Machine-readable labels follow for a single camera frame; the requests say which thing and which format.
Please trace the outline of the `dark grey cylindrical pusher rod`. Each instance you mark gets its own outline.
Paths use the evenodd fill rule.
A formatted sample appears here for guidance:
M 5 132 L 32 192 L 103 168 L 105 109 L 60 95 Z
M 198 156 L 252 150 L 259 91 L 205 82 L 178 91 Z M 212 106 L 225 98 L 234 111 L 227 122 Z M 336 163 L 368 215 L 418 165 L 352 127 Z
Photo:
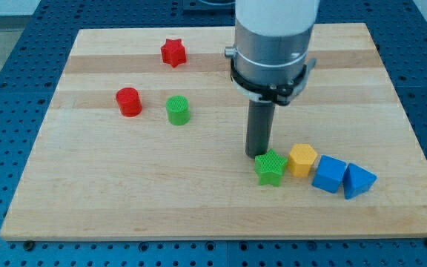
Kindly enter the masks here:
M 254 159 L 268 150 L 275 105 L 272 102 L 250 101 L 245 139 L 245 153 Z

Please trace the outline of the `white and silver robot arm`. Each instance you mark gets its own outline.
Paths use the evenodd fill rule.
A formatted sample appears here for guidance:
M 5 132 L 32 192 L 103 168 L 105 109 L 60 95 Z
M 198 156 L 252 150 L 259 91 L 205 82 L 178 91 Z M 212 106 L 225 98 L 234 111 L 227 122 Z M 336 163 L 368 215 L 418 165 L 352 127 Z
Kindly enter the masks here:
M 245 153 L 268 150 L 274 111 L 305 89 L 316 59 L 308 46 L 320 0 L 236 0 L 231 81 L 249 100 Z

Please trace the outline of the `black tool mount bracket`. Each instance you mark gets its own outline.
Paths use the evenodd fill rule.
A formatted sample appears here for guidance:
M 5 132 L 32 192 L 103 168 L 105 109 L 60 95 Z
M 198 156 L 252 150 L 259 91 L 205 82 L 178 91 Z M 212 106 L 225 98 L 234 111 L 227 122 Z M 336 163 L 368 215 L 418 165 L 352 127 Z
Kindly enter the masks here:
M 303 65 L 299 75 L 283 85 L 258 85 L 242 77 L 231 63 L 231 81 L 236 89 L 254 102 L 271 102 L 275 105 L 287 106 L 300 95 L 307 85 L 310 72 L 315 68 L 317 59 L 312 58 Z

